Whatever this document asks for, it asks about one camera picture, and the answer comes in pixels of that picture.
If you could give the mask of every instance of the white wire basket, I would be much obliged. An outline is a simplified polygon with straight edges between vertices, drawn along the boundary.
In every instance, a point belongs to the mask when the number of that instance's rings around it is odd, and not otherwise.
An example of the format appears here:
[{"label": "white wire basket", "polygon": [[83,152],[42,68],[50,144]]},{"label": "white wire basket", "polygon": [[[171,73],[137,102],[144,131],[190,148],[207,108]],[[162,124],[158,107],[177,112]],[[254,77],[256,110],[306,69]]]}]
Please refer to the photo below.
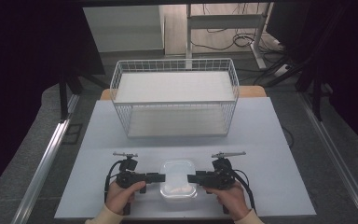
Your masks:
[{"label": "white wire basket", "polygon": [[119,61],[110,94],[128,137],[226,136],[239,82],[231,59]]}]

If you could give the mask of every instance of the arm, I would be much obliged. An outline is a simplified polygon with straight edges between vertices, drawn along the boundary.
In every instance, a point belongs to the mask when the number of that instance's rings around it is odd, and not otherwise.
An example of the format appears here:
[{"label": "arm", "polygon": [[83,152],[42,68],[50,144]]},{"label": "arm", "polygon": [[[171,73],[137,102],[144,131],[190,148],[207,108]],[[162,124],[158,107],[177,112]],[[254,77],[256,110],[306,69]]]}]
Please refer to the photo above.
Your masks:
[{"label": "arm", "polygon": [[237,181],[230,189],[204,189],[217,196],[217,201],[223,204],[229,211],[231,218],[236,224],[262,224],[263,222],[246,205],[242,185]]},{"label": "arm", "polygon": [[106,202],[100,214],[92,220],[87,220],[86,224],[118,224],[123,219],[123,208],[126,203],[132,203],[135,191],[143,188],[145,184],[142,181],[122,189],[114,181],[109,186]]}]

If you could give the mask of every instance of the human hand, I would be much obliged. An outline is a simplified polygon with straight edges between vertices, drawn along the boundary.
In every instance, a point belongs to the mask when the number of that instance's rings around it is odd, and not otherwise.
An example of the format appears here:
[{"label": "human hand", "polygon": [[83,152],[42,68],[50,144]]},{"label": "human hand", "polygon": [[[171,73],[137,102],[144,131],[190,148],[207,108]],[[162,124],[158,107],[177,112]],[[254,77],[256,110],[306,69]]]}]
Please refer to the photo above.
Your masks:
[{"label": "human hand", "polygon": [[228,209],[234,221],[243,219],[250,212],[246,206],[243,188],[240,182],[236,181],[230,189],[225,190],[203,188],[217,196],[217,201]]},{"label": "human hand", "polygon": [[122,215],[124,206],[134,201],[135,191],[143,188],[145,185],[146,182],[141,181],[131,185],[127,189],[122,189],[116,181],[112,182],[106,197],[106,207],[113,213]]}]

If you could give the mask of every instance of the white wall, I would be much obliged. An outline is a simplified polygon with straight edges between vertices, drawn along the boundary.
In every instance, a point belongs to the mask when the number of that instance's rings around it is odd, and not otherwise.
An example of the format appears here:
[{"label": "white wall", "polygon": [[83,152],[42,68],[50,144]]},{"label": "white wall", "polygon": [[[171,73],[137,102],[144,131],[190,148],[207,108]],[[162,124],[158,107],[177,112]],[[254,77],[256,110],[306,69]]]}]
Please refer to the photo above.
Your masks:
[{"label": "white wall", "polygon": [[163,49],[158,6],[83,10],[100,52]]}]

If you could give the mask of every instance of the person's left hand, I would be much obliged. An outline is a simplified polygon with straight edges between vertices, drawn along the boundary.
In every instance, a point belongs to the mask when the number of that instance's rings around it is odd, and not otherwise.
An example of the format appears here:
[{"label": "person's left hand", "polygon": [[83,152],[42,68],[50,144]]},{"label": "person's left hand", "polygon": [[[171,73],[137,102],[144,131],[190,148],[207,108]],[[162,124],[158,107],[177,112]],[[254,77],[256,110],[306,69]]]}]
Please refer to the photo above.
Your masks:
[{"label": "person's left hand", "polygon": [[106,198],[106,207],[118,215],[123,214],[123,208],[127,203],[132,203],[135,199],[135,191],[143,188],[146,185],[144,181],[137,182],[127,189],[122,189],[118,186],[116,181],[109,186],[109,191]]}]

